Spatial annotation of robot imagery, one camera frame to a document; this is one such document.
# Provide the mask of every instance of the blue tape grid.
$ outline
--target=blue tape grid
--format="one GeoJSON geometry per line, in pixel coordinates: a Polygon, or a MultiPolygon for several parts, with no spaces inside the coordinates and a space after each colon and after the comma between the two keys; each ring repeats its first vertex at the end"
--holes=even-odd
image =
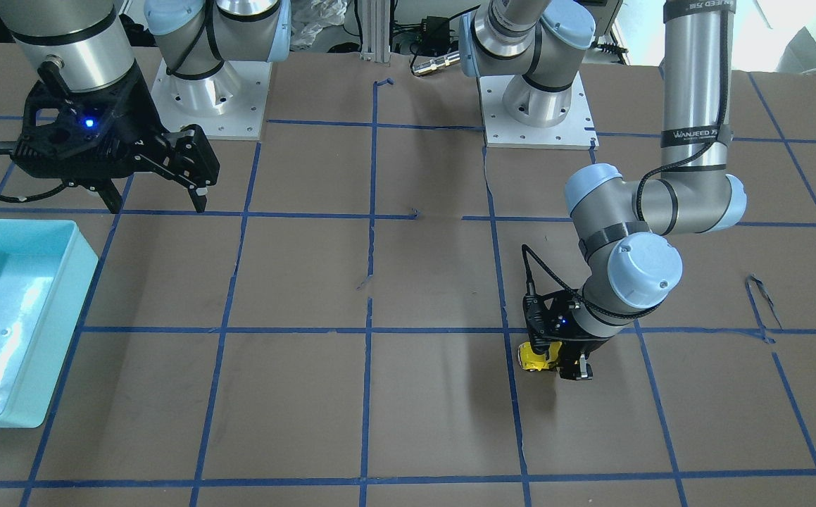
{"type": "MultiPolygon", "coordinates": [[[[482,167],[486,167],[486,147],[482,147],[482,167]]],[[[498,282],[498,305],[501,311],[502,336],[505,342],[505,363],[508,366],[508,389],[511,394],[511,413],[514,417],[514,434],[517,440],[517,458],[520,460],[520,482],[523,487],[524,507],[531,507],[532,497],[529,493],[529,473],[527,459],[523,453],[523,424],[520,422],[520,402],[517,400],[517,382],[514,379],[514,346],[511,344],[510,327],[508,326],[508,302],[505,298],[505,282],[501,272],[501,247],[498,246],[498,222],[495,221],[495,201],[489,184],[486,185],[486,201],[489,206],[489,230],[492,234],[492,253],[495,256],[495,277],[498,282]]]]}
{"type": "MultiPolygon", "coordinates": [[[[128,177],[127,184],[123,190],[123,199],[125,200],[129,195],[129,189],[132,188],[134,175],[128,177]]],[[[38,443],[38,449],[35,450],[35,458],[32,462],[32,469],[29,471],[28,484],[25,485],[23,496],[20,498],[20,507],[26,507],[29,503],[29,496],[32,494],[32,484],[38,476],[38,469],[42,464],[44,457],[44,449],[48,445],[48,439],[51,436],[51,429],[54,427],[54,420],[57,417],[57,410],[60,408],[61,398],[63,398],[63,389],[66,388],[67,378],[70,376],[70,367],[73,366],[73,359],[76,356],[76,349],[79,347],[80,336],[82,336],[82,324],[86,318],[89,317],[89,309],[92,309],[92,299],[95,297],[95,289],[98,288],[98,282],[101,280],[101,274],[104,273],[104,266],[108,260],[108,252],[111,250],[111,244],[114,242],[114,235],[117,234],[117,226],[119,225],[120,215],[114,216],[111,231],[108,233],[108,238],[104,243],[104,248],[101,250],[101,257],[98,259],[98,264],[95,266],[95,273],[92,275],[92,284],[89,285],[89,291],[82,302],[82,311],[80,311],[79,320],[77,321],[76,331],[73,333],[73,339],[70,340],[70,346],[67,349],[66,359],[63,361],[63,369],[58,378],[57,386],[54,388],[54,400],[51,402],[51,407],[48,410],[48,415],[45,418],[44,429],[42,430],[42,438],[38,443]]]]}
{"type": "MultiPolygon", "coordinates": [[[[771,117],[772,122],[774,123],[774,127],[778,131],[778,135],[780,135],[780,139],[765,139],[765,138],[739,138],[737,140],[743,142],[782,142],[784,146],[787,148],[790,157],[793,159],[793,163],[796,165],[797,170],[799,170],[800,176],[803,178],[803,182],[806,186],[806,189],[811,195],[812,200],[815,202],[816,205],[816,195],[814,194],[813,189],[811,189],[810,183],[808,182],[807,177],[805,176],[803,170],[801,170],[801,165],[798,163],[793,150],[791,150],[791,144],[816,144],[816,140],[813,139],[787,139],[784,134],[782,134],[782,130],[780,126],[777,124],[777,119],[774,118],[772,115],[770,107],[767,105],[767,102],[764,96],[759,90],[758,84],[755,83],[754,77],[749,74],[749,78],[752,81],[753,86],[755,87],[756,92],[758,93],[759,99],[761,99],[762,104],[765,106],[768,115],[771,117]]],[[[469,130],[469,131],[482,131],[482,128],[475,127],[475,126],[465,126],[465,125],[452,125],[452,126],[433,126],[433,125],[398,125],[398,124],[378,124],[376,122],[376,111],[377,111],[377,94],[376,88],[378,87],[378,83],[375,83],[375,89],[373,90],[375,100],[373,100],[373,107],[375,107],[375,118],[373,118],[373,122],[371,124],[366,123],[348,123],[348,122],[311,122],[311,121],[291,121],[291,120],[270,120],[270,123],[279,123],[279,124],[295,124],[295,125],[344,125],[344,126],[369,126],[372,129],[377,131],[379,128],[404,128],[404,129],[421,129],[421,130],[469,130]]],[[[12,116],[12,115],[0,115],[0,120],[20,120],[20,116],[12,116]]],[[[627,137],[641,137],[641,138],[656,138],[658,137],[657,134],[627,134],[627,132],[599,132],[600,135],[604,136],[627,136],[627,137]]],[[[376,142],[373,142],[373,161],[375,162],[375,149],[376,149],[376,142]]],[[[248,211],[248,201],[251,198],[254,184],[254,176],[256,176],[257,170],[257,157],[259,155],[260,144],[256,149],[256,163],[254,163],[252,177],[249,183],[249,193],[246,198],[246,206],[244,207],[244,211],[241,213],[236,212],[208,212],[205,215],[240,215],[241,216],[241,238],[239,244],[239,251],[238,251],[238,260],[241,259],[241,248],[243,248],[244,243],[244,234],[246,234],[246,226],[247,226],[247,219],[249,216],[278,216],[278,218],[355,218],[355,219],[366,219],[369,218],[371,220],[375,220],[376,218],[381,219],[395,219],[395,220],[402,220],[402,219],[414,219],[416,216],[414,215],[375,215],[375,210],[373,209],[373,199],[372,199],[372,208],[371,213],[369,215],[341,215],[341,214],[284,214],[284,213],[256,213],[256,212],[249,212],[248,211]]],[[[594,150],[591,150],[591,161],[595,161],[594,150]]],[[[8,168],[8,172],[6,173],[4,179],[0,184],[0,189],[6,185],[6,181],[11,175],[12,166],[8,168]]],[[[375,164],[372,165],[372,171],[375,169],[375,164]]],[[[124,190],[124,196],[127,196],[129,189],[132,184],[132,179],[127,181],[127,186],[124,190]]],[[[527,216],[496,216],[494,210],[494,203],[492,203],[492,196],[491,193],[488,193],[489,199],[489,216],[465,216],[465,220],[488,220],[491,223],[491,231],[492,231],[492,241],[494,241],[494,255],[495,255],[495,264],[496,264],[496,275],[498,278],[498,292],[500,292],[500,303],[501,303],[501,313],[502,313],[502,328],[485,328],[485,327],[471,327],[471,328],[426,328],[426,330],[422,330],[422,328],[387,328],[387,327],[373,327],[372,326],[372,301],[368,299],[367,303],[367,320],[366,320],[366,327],[365,328],[314,328],[314,327],[307,327],[307,328],[299,328],[299,327],[266,327],[266,328],[234,328],[228,327],[228,314],[230,314],[232,298],[234,294],[234,286],[236,285],[236,278],[237,278],[237,269],[238,269],[238,262],[236,266],[236,270],[234,271],[233,276],[230,279],[230,290],[227,293],[227,307],[225,307],[224,312],[224,323],[223,328],[218,330],[217,328],[202,328],[202,327],[85,327],[82,325],[82,322],[85,320],[86,315],[88,314],[90,303],[92,302],[92,297],[94,295],[94,291],[96,285],[98,284],[99,278],[101,278],[101,273],[103,272],[104,263],[106,262],[106,256],[108,255],[109,248],[111,247],[113,237],[115,234],[115,229],[117,229],[118,221],[121,219],[122,215],[195,215],[192,212],[186,211],[123,211],[120,215],[116,215],[114,217],[114,222],[111,228],[111,231],[108,234],[108,240],[106,240],[105,247],[101,253],[101,257],[99,257],[99,264],[96,267],[95,276],[92,280],[92,285],[89,287],[89,293],[86,296],[86,301],[83,305],[82,315],[80,315],[80,325],[77,327],[77,331],[74,334],[73,342],[70,343],[70,349],[67,352],[67,358],[64,363],[63,371],[61,371],[61,378],[58,382],[56,388],[56,394],[54,394],[54,402],[51,405],[50,411],[48,413],[48,417],[45,421],[45,426],[43,430],[43,435],[40,441],[40,444],[37,449],[37,453],[35,454],[35,459],[33,462],[33,468],[31,469],[28,481],[0,481],[0,488],[24,488],[24,494],[21,500],[20,505],[27,505],[29,495],[31,494],[32,488],[63,488],[63,487],[191,487],[192,488],[192,501],[191,505],[196,504],[196,498],[198,498],[198,490],[201,487],[231,487],[232,485],[240,485],[240,487],[273,487],[273,485],[360,485],[362,488],[362,507],[365,504],[365,491],[367,484],[461,484],[461,482],[521,482],[524,485],[524,495],[525,495],[525,504],[527,506],[530,505],[530,498],[529,498],[529,483],[530,482],[574,482],[574,481],[623,481],[623,480],[667,480],[672,479],[676,482],[678,486],[678,492],[680,494],[680,500],[682,505],[686,505],[685,493],[682,490],[682,479],[698,479],[698,478],[711,478],[711,477],[753,477],[753,476],[816,476],[816,449],[814,449],[813,442],[811,441],[809,431],[807,426],[804,423],[803,417],[801,417],[801,411],[799,410],[798,404],[795,400],[793,392],[791,391],[789,382],[786,378],[784,369],[782,368],[782,364],[780,362],[777,353],[772,353],[772,358],[774,359],[774,363],[777,366],[777,371],[780,373],[782,384],[784,385],[785,391],[787,392],[787,396],[791,402],[791,406],[793,406],[793,411],[799,421],[800,428],[803,431],[803,436],[806,439],[806,443],[809,446],[812,459],[815,463],[814,469],[783,469],[783,470],[716,470],[716,471],[698,471],[698,472],[685,472],[680,471],[678,466],[676,465],[676,458],[674,454],[674,449],[672,448],[672,441],[670,437],[669,430],[667,429],[666,418],[664,415],[663,408],[661,406],[660,395],[658,392],[658,386],[655,383],[655,376],[653,376],[653,370],[651,367],[651,361],[648,357],[648,352],[646,348],[645,339],[643,333],[743,333],[749,334],[750,336],[759,337],[762,339],[767,339],[766,333],[779,333],[779,334],[816,334],[816,330],[798,330],[798,328],[793,328],[792,330],[768,330],[767,328],[762,325],[760,316],[758,315],[758,311],[755,309],[755,316],[756,320],[758,320],[759,328],[758,330],[732,330],[731,328],[715,328],[711,330],[710,328],[697,328],[697,327],[640,327],[639,322],[635,324],[635,333],[639,337],[640,346],[643,353],[644,361],[646,362],[646,369],[649,373],[650,383],[653,389],[653,397],[655,397],[655,404],[656,408],[658,408],[659,413],[659,420],[662,423],[662,429],[665,433],[665,443],[668,447],[669,457],[671,458],[672,462],[672,472],[634,472],[634,474],[585,474],[585,475],[529,475],[527,474],[526,463],[523,456],[523,449],[522,449],[522,427],[520,424],[520,412],[518,411],[517,407],[517,392],[516,386],[514,385],[514,377],[513,377],[513,360],[512,360],[512,353],[510,347],[510,333],[523,333],[524,330],[522,328],[510,328],[508,327],[507,321],[507,313],[505,311],[505,299],[504,299],[504,286],[503,280],[501,275],[501,257],[500,257],[500,249],[498,249],[498,232],[497,232],[497,222],[503,221],[551,221],[551,222],[569,222],[569,218],[528,218],[527,216]],[[103,481],[38,481],[37,480],[37,471],[38,467],[41,465],[42,458],[44,456],[44,449],[47,445],[48,437],[50,436],[51,428],[54,424],[54,418],[56,417],[56,412],[60,405],[61,395],[63,395],[63,389],[66,384],[67,377],[69,375],[69,369],[73,362],[73,356],[75,354],[76,348],[78,346],[79,337],[82,332],[151,332],[151,333],[162,333],[162,332],[173,332],[173,333],[214,333],[217,331],[221,331],[221,338],[218,343],[218,355],[217,355],[217,363],[215,363],[215,373],[214,378],[211,385],[211,400],[208,402],[208,413],[206,414],[205,418],[205,427],[204,432],[202,434],[202,441],[201,441],[201,449],[199,449],[199,464],[196,467],[196,476],[192,481],[186,480],[170,480],[170,481],[134,481],[134,480],[103,480],[103,481]],[[212,418],[212,410],[213,404],[215,403],[215,391],[217,391],[219,373],[222,365],[222,356],[223,356],[223,347],[224,347],[224,340],[225,333],[236,332],[236,333],[263,333],[263,332],[315,332],[315,333],[327,333],[329,331],[337,331],[337,332],[344,332],[344,333],[363,333],[366,336],[366,357],[365,357],[365,403],[363,404],[363,431],[362,431],[362,475],[359,478],[311,478],[311,479],[304,479],[304,478],[283,478],[283,479],[209,479],[204,480],[201,478],[201,472],[203,471],[203,464],[204,458],[206,455],[206,446],[209,437],[209,426],[211,426],[211,418],[212,418]],[[520,475],[486,475],[486,476],[444,476],[444,477],[424,477],[424,476],[414,476],[414,477],[388,477],[388,478],[369,478],[367,477],[367,440],[368,440],[368,430],[369,430],[369,402],[370,402],[370,390],[369,390],[369,381],[370,381],[370,357],[371,357],[371,349],[370,349],[370,339],[373,332],[378,333],[497,333],[501,332],[504,334],[506,340],[506,353],[507,353],[507,364],[508,364],[508,373],[510,373],[510,384],[511,384],[511,395],[512,395],[512,408],[514,411],[515,416],[515,423],[516,423],[516,431],[517,431],[517,445],[518,445],[518,458],[520,458],[520,466],[521,466],[521,474],[520,475]]],[[[4,209],[5,211],[10,212],[19,212],[19,213],[90,213],[90,214],[106,214],[105,211],[101,211],[101,209],[82,209],[81,211],[67,211],[67,209],[52,209],[52,208],[18,208],[18,209],[4,209]]],[[[794,223],[740,223],[739,225],[745,225],[745,227],[816,227],[816,224],[794,224],[794,223]]],[[[372,239],[371,239],[371,246],[370,251],[368,254],[368,274],[372,274],[372,239]]],[[[754,299],[751,301],[753,304],[753,308],[755,308],[754,299]]]]}
{"type": "Polygon", "coordinates": [[[241,250],[244,249],[244,241],[246,241],[246,233],[248,229],[248,211],[251,205],[251,199],[254,193],[254,180],[257,178],[257,167],[261,159],[261,144],[260,142],[254,147],[254,157],[251,167],[251,176],[248,179],[248,190],[246,198],[244,199],[243,210],[241,211],[241,225],[239,231],[239,245],[236,253],[236,265],[233,268],[233,274],[230,276],[230,288],[227,290],[227,303],[223,308],[223,320],[220,324],[221,331],[217,343],[217,359],[214,365],[214,375],[211,378],[211,393],[208,395],[208,408],[204,417],[204,427],[201,431],[201,445],[198,451],[198,462],[195,465],[195,484],[192,487],[192,495],[189,497],[189,507],[196,507],[198,505],[198,496],[201,493],[201,478],[204,475],[204,460],[208,455],[208,442],[211,440],[211,424],[214,420],[214,407],[217,404],[217,389],[220,383],[220,372],[223,367],[223,353],[225,344],[227,343],[228,327],[230,326],[230,314],[233,309],[233,295],[236,293],[236,282],[238,280],[238,270],[241,267],[241,250]]]}
{"type": "Polygon", "coordinates": [[[780,128],[780,124],[778,124],[777,118],[774,117],[774,112],[772,112],[771,107],[768,106],[767,100],[765,100],[765,95],[761,93],[761,89],[759,89],[758,83],[755,82],[755,77],[752,75],[751,72],[749,72],[748,78],[749,81],[752,82],[752,87],[754,87],[755,92],[758,93],[758,99],[761,100],[761,104],[765,107],[767,115],[770,116],[771,118],[771,122],[774,123],[774,129],[777,129],[777,134],[780,135],[780,139],[784,143],[787,153],[790,154],[790,158],[793,159],[793,164],[796,166],[796,170],[799,171],[799,176],[801,177],[801,180],[805,184],[805,189],[807,189],[809,195],[811,196],[811,200],[814,201],[814,206],[816,206],[816,195],[814,193],[814,189],[811,189],[811,184],[809,183],[808,177],[805,176],[803,168],[801,167],[801,164],[796,158],[796,154],[793,152],[793,147],[790,145],[790,142],[784,135],[784,131],[782,131],[782,129],[780,128]]]}

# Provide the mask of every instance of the metal connector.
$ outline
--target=metal connector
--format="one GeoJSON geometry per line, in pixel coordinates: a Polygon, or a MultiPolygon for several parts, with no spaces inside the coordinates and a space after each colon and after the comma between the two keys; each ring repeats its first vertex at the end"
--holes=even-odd
{"type": "Polygon", "coordinates": [[[461,51],[452,51],[449,54],[431,58],[421,64],[411,67],[411,71],[415,76],[427,76],[433,72],[443,70],[443,68],[450,67],[461,61],[461,51]]]}

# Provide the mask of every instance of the black strap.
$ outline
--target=black strap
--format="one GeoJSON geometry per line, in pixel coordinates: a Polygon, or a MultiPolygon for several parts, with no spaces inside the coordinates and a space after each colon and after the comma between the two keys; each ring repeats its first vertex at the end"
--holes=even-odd
{"type": "Polygon", "coordinates": [[[223,57],[220,55],[220,49],[217,47],[217,36],[214,35],[214,8],[215,8],[215,1],[214,0],[207,0],[204,4],[205,9],[208,9],[207,12],[204,13],[205,16],[205,23],[208,26],[208,45],[211,46],[211,54],[214,55],[219,61],[223,61],[223,57]]]}
{"type": "Polygon", "coordinates": [[[579,241],[579,251],[581,251],[586,262],[589,262],[589,258],[592,257],[592,254],[602,246],[612,244],[614,241],[619,241],[631,234],[647,233],[650,230],[646,222],[639,221],[609,225],[590,234],[590,237],[581,239],[579,241]]]}

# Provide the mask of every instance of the floor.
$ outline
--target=floor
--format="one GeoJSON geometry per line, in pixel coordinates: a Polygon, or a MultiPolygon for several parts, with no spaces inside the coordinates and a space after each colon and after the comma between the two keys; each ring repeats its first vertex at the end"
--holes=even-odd
{"type": "MultiPolygon", "coordinates": [[[[0,204],[101,254],[48,418],[0,430],[0,506],[816,505],[816,77],[734,74],[743,222],[671,238],[684,280],[570,382],[517,371],[520,245],[579,286],[563,183],[655,167],[662,109],[656,68],[582,77],[598,151],[487,150],[459,72],[292,54],[207,213],[147,174],[119,215],[0,204]]],[[[0,45],[0,140],[33,82],[0,45]]]]}

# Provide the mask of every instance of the robotic arm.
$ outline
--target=robotic arm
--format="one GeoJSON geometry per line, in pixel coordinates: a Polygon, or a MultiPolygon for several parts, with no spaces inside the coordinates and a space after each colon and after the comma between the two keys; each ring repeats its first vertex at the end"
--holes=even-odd
{"type": "Polygon", "coordinates": [[[50,192],[0,200],[84,187],[117,213],[122,196],[111,180],[153,171],[185,186],[204,211],[217,157],[198,125],[163,127],[111,0],[0,0],[0,15],[41,77],[25,101],[19,140],[0,142],[0,154],[30,176],[60,180],[50,192]],[[39,118],[44,110],[57,118],[39,118]]]}
{"type": "MultiPolygon", "coordinates": [[[[288,0],[149,0],[146,14],[189,117],[244,106],[228,58],[288,55],[288,0]]],[[[25,101],[19,140],[0,142],[0,154],[30,176],[60,180],[50,192],[0,200],[84,187],[117,213],[122,196],[111,180],[151,171],[186,187],[196,211],[205,211],[217,157],[195,122],[164,128],[111,0],[0,0],[0,16],[41,78],[25,101]],[[40,118],[44,110],[57,118],[40,118]]]]}
{"type": "MultiPolygon", "coordinates": [[[[591,378],[589,354],[657,309],[681,279],[680,254],[664,236],[718,231],[745,213],[743,185],[725,173],[735,10],[736,0],[665,3],[664,165],[639,183],[603,163],[568,180],[567,210],[591,276],[577,291],[524,245],[530,338],[518,350],[524,369],[591,378]],[[529,256],[561,292],[537,294],[529,256]]],[[[567,91],[591,42],[594,23],[586,16],[570,0],[492,0],[463,20],[463,70],[475,77],[515,74],[503,99],[508,112],[526,125],[556,125],[572,107],[567,91]]]]}

